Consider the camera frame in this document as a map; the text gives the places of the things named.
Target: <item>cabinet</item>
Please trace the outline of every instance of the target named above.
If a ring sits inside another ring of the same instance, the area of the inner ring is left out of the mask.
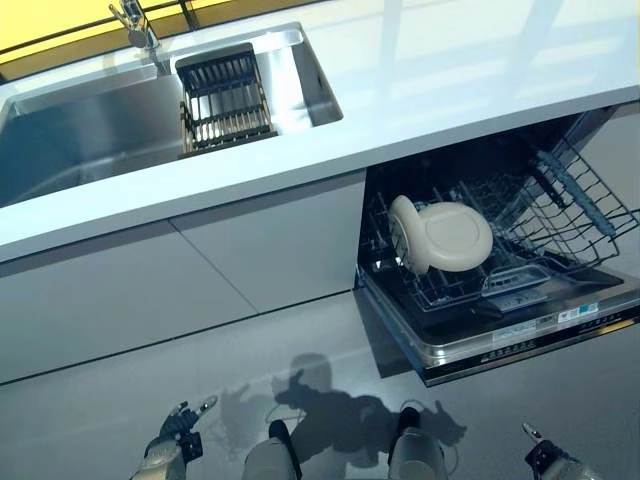
[[[353,288],[364,171],[172,219],[258,310]]]
[[[256,311],[167,221],[0,265],[0,382]]]
[[[640,102],[619,107],[586,144],[583,154],[627,207],[640,208]],[[640,229],[618,237],[616,242],[620,256],[606,266],[640,277]]]

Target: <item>faucet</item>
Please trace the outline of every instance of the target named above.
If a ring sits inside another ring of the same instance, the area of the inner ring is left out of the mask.
[[[156,50],[160,46],[160,42],[138,0],[120,0],[120,7],[122,13],[109,4],[109,10],[113,16],[120,20],[120,23],[128,30],[131,45],[142,48],[149,53],[149,58],[158,69],[158,76],[170,75],[169,65],[158,60]]]

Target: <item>yellow wall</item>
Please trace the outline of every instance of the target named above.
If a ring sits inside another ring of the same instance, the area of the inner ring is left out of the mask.
[[[167,0],[139,1],[143,8],[167,3]],[[201,6],[200,3],[205,6],[227,1],[230,0],[202,0],[201,2],[194,1],[192,3],[196,8]],[[111,12],[108,9],[109,3],[113,3],[120,8],[118,0],[0,0],[0,50],[79,25],[111,18]],[[149,20],[154,20],[179,14],[180,12],[180,6],[174,5],[149,12],[147,17]],[[120,22],[112,21],[45,42],[39,42],[36,45],[0,55],[0,63],[121,27]]]
[[[120,22],[113,19],[108,8],[109,3],[119,8],[119,1],[0,0],[0,51],[71,28],[106,21],[98,26],[0,53],[0,80],[14,80],[129,46],[125,30]],[[139,1],[145,9],[170,4],[147,12],[147,18],[158,37],[189,30],[178,0]],[[203,27],[313,1],[318,0],[189,0],[186,3],[196,22]]]

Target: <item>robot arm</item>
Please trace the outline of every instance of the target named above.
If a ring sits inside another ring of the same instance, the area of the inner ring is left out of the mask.
[[[202,456],[200,433],[191,429],[217,401],[218,397],[210,397],[195,412],[187,402],[176,406],[147,445],[142,465],[131,480],[185,480],[187,463]]]
[[[536,442],[536,446],[527,454],[525,461],[533,470],[534,480],[603,480],[567,452],[545,440],[540,432],[528,423],[522,428]]]

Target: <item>dishwasher label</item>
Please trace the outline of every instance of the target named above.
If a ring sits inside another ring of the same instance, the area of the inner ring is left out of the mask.
[[[511,337],[517,337],[519,335],[524,335],[524,334],[535,332],[535,331],[536,331],[535,320],[529,320],[528,322],[518,323],[517,325],[501,328],[500,330],[496,330],[495,332],[493,332],[493,343],[502,342]]]
[[[577,320],[580,317],[589,315],[590,313],[596,313],[598,311],[598,303],[585,303],[579,307],[572,308],[571,310],[565,310],[558,314],[558,323],[571,322]]]

